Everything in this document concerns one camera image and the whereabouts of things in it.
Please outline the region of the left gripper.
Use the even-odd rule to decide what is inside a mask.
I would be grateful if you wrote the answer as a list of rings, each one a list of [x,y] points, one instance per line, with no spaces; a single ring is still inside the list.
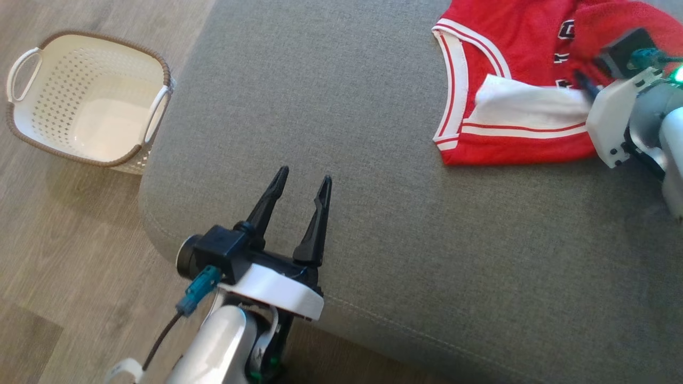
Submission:
[[[250,245],[256,250],[265,248],[264,235],[288,175],[288,166],[280,167],[244,224]],[[332,178],[326,175],[314,198],[315,212],[302,241],[293,251],[293,259],[268,251],[238,251],[219,258],[227,291],[318,321],[324,308],[318,266],[322,265],[324,255],[331,191]]]

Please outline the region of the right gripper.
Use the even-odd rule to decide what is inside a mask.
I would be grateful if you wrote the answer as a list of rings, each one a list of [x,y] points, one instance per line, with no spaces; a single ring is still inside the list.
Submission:
[[[663,71],[647,68],[634,78],[617,80],[601,90],[580,70],[574,80],[594,101],[586,128],[599,158],[614,169],[634,158],[652,169],[665,169],[659,131],[666,101],[654,88],[664,83]]]

